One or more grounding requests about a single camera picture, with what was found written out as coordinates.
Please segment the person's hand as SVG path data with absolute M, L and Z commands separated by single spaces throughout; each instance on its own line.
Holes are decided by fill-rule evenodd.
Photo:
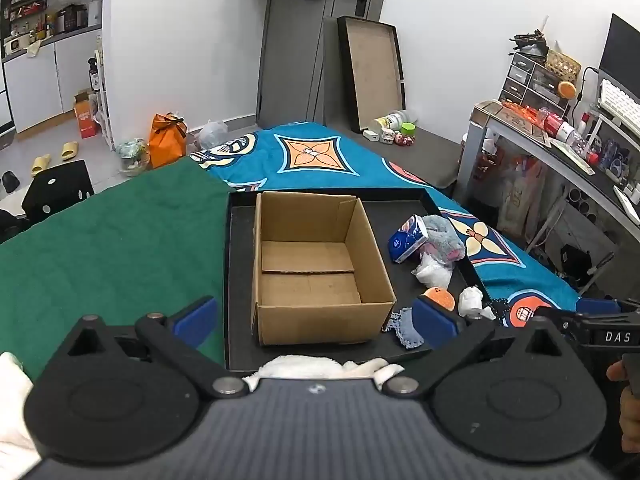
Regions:
M 617 361 L 606 371 L 612 382 L 626 382 L 620 395 L 620 429 L 622 430 L 622 450 L 629 454 L 640 452 L 640 411 L 639 400 L 634 397 L 628 382 L 628 374 L 624 363 Z

